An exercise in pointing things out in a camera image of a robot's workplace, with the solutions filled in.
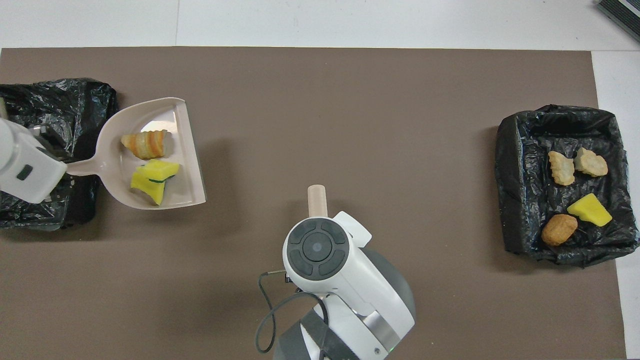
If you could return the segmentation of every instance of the croissant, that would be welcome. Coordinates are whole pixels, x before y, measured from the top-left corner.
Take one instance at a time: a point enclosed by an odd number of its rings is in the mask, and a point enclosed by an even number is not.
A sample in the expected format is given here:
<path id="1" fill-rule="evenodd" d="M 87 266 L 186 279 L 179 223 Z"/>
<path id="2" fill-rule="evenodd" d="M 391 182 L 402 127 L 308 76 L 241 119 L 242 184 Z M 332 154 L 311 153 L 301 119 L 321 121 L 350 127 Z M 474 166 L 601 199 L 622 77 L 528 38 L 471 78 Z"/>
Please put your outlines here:
<path id="1" fill-rule="evenodd" d="M 142 160 L 162 158 L 164 156 L 164 137 L 167 130 L 144 131 L 137 134 L 122 135 L 120 142 Z"/>

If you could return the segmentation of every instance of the brown mat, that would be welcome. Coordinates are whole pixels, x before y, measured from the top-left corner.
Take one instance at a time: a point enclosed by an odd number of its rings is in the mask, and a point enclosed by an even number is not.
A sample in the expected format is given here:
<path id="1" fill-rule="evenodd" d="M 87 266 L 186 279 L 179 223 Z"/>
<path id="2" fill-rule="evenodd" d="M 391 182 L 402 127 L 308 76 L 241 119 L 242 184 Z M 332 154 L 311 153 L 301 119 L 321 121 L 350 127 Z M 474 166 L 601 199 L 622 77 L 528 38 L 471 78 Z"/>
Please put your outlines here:
<path id="1" fill-rule="evenodd" d="M 122 107 L 185 99 L 209 201 L 138 211 L 103 191 L 87 225 L 1 231 L 3 359 L 270 359 L 253 348 L 256 280 L 282 268 L 314 183 L 413 288 L 418 322 L 389 359 L 625 357 L 614 262 L 504 252 L 493 179 L 504 117 L 597 106 L 589 53 L 2 51 L 2 83 L 67 77 L 111 84 Z M 266 286 L 275 302 L 294 291 Z M 279 332 L 311 305 L 285 307 Z"/>

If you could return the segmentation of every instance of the black trash bag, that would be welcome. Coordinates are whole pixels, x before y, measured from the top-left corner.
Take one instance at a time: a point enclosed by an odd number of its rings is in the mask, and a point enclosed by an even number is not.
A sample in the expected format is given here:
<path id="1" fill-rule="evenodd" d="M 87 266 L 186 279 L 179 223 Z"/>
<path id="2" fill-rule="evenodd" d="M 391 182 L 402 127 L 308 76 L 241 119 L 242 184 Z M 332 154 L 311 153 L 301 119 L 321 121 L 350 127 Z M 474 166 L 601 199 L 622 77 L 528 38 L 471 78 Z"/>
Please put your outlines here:
<path id="1" fill-rule="evenodd" d="M 54 131 L 67 162 L 95 153 L 104 123 L 118 111 L 116 91 L 92 79 L 61 79 L 31 85 L 0 85 L 12 122 L 24 127 L 46 124 Z M 0 192 L 0 227 L 55 230 L 83 224 L 95 216 L 98 176 L 66 175 L 52 192 L 52 201 L 30 204 Z"/>
<path id="2" fill-rule="evenodd" d="M 548 152 L 575 158 L 581 147 L 601 155 L 609 173 L 591 177 L 575 171 L 561 186 L 551 177 Z M 608 111 L 548 105 L 502 121 L 495 149 L 502 236 L 507 251 L 582 268 L 633 252 L 640 243 L 627 186 L 627 154 L 616 117 Z M 613 217 L 603 227 L 578 219 L 573 236 L 558 247 L 541 239 L 555 214 L 594 193 Z"/>

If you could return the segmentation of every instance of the sponge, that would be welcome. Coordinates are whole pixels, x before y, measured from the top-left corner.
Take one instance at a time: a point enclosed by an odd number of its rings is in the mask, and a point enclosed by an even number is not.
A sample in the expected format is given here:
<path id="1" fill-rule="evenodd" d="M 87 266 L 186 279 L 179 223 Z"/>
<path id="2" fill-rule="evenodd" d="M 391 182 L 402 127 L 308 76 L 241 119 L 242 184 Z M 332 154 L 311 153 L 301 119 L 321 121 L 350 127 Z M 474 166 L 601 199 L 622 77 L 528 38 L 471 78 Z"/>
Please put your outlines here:
<path id="1" fill-rule="evenodd" d="M 180 164 L 169 161 L 152 159 L 148 163 L 136 168 L 131 177 L 131 188 L 139 189 L 151 196 L 160 205 L 164 198 L 164 183 L 178 173 Z"/>
<path id="2" fill-rule="evenodd" d="M 567 208 L 567 212 L 579 217 L 582 221 L 592 222 L 597 226 L 607 225 L 613 219 L 596 195 L 592 193 L 574 202 Z"/>

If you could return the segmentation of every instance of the wooden handle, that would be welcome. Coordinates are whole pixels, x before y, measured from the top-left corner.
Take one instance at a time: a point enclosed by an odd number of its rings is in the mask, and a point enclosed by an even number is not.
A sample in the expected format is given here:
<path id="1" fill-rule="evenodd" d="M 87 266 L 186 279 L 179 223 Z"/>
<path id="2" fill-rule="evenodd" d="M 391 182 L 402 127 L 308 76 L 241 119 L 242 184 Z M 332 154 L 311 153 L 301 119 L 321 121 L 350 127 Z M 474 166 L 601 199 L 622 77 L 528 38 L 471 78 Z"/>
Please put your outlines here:
<path id="1" fill-rule="evenodd" d="M 307 202 L 309 204 L 309 217 L 328 217 L 324 186 L 309 186 L 307 188 Z"/>

